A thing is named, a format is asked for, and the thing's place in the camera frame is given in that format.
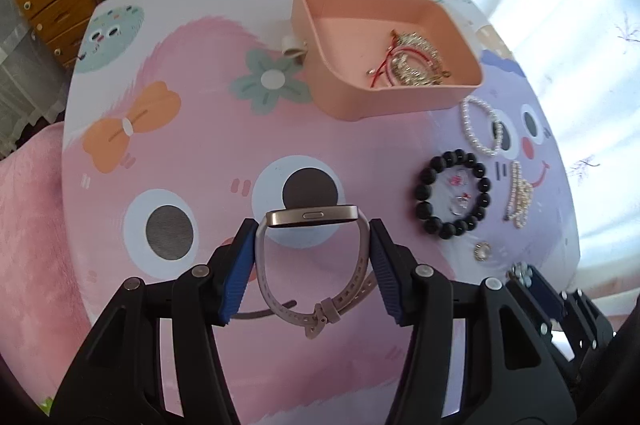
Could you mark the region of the teal flower earring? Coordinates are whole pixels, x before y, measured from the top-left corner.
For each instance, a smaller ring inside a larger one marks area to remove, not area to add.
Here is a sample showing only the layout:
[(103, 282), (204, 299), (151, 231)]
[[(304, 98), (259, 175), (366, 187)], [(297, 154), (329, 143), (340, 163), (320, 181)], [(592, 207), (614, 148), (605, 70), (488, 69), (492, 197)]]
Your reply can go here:
[(513, 263), (506, 272), (506, 276), (510, 280), (518, 281), (523, 286), (529, 287), (533, 282), (533, 269), (527, 263)]

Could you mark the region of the pink plastic tray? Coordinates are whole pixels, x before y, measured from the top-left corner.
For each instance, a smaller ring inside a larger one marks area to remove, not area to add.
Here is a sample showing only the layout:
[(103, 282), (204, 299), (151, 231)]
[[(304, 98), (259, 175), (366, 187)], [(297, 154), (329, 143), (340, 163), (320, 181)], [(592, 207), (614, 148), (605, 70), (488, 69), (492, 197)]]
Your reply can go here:
[[(433, 0), (293, 0), (314, 103), (343, 120), (446, 110), (483, 82), (480, 49), (457, 15)], [(431, 41), (451, 76), (442, 85), (393, 86), (385, 73), (392, 31)]]

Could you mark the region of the white floral curtain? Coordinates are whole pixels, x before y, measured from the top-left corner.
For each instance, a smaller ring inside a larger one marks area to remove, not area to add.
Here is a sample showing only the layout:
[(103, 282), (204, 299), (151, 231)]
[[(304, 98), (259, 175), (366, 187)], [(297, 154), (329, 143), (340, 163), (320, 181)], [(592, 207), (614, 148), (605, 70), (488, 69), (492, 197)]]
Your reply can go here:
[(639, 299), (639, 0), (472, 0), (523, 67), (570, 178), (574, 285), (623, 320)]

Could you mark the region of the teal flower oval brooch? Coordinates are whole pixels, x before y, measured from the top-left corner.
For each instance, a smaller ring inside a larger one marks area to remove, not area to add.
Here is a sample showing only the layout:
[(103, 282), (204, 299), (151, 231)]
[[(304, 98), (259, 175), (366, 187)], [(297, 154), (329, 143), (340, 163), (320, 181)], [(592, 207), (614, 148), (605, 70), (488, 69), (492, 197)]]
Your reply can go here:
[(487, 261), (491, 257), (491, 245), (484, 241), (477, 242), (473, 255), (476, 261)]

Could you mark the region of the pink blanket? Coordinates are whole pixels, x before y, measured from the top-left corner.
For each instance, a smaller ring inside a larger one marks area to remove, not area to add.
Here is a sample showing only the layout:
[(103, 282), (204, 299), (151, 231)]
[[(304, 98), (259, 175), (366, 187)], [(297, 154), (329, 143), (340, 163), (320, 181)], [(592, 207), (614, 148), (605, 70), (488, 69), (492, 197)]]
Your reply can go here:
[(67, 242), (62, 139), (58, 122), (1, 161), (1, 356), (38, 405), (91, 327)]

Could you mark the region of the bed with white lace cover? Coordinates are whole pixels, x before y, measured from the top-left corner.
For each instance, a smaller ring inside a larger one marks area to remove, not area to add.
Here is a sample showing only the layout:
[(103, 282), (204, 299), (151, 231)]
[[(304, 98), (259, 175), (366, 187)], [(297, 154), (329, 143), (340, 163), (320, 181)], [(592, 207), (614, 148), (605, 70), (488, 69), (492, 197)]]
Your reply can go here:
[(1, 0), (1, 155), (17, 150), (25, 129), (53, 124), (66, 107), (70, 76), (37, 37), (14, 0)]

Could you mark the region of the cartoon printed tablecloth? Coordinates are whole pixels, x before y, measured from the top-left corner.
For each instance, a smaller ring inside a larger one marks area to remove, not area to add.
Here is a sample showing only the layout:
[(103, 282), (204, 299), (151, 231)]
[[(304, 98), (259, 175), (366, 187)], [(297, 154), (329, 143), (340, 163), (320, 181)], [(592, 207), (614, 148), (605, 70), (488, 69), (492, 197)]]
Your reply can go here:
[[(513, 263), (558, 294), (577, 266), (558, 145), (487, 18), (470, 0), (433, 1), (471, 32), (482, 85), (446, 110), (357, 120), (314, 103), (293, 0), (99, 5), (63, 150), (92, 327), (55, 396), (58, 423), (576, 421), (552, 329), (506, 288)], [(456, 217), (463, 192), (473, 202)], [(238, 313), (213, 324), (213, 255), (244, 219), (342, 204), (412, 252), (412, 325), (395, 323), (377, 287), (308, 339), (268, 309), (255, 265)], [(487, 261), (474, 258), (480, 241)]]

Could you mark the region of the pink smart watch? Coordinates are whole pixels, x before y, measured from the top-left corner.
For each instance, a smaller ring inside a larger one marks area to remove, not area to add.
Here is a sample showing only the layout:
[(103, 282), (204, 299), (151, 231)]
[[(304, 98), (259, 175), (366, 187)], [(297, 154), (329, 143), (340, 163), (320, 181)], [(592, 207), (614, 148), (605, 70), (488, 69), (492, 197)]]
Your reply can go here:
[(352, 204), (266, 212), (254, 265), (268, 309), (308, 339), (340, 322), (378, 287), (370, 235), (369, 220)]

